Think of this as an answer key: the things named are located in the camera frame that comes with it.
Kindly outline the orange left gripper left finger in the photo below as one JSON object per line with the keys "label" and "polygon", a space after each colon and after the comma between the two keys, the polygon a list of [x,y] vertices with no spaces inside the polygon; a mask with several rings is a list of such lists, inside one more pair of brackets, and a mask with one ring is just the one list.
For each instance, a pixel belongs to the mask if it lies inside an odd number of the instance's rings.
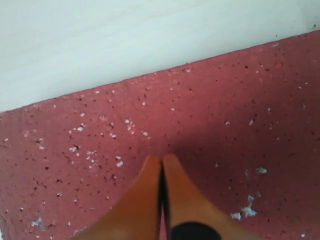
{"label": "orange left gripper left finger", "polygon": [[149,155],[132,186],[112,209],[79,234],[78,240],[157,240],[161,223],[162,161]]}

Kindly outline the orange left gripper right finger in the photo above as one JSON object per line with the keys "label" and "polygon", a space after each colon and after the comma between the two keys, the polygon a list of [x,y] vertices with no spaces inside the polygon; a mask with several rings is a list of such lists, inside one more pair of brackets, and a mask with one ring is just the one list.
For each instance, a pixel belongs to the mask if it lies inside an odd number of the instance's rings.
{"label": "orange left gripper right finger", "polygon": [[259,240],[215,207],[192,182],[174,154],[162,159],[165,220],[170,240]]}

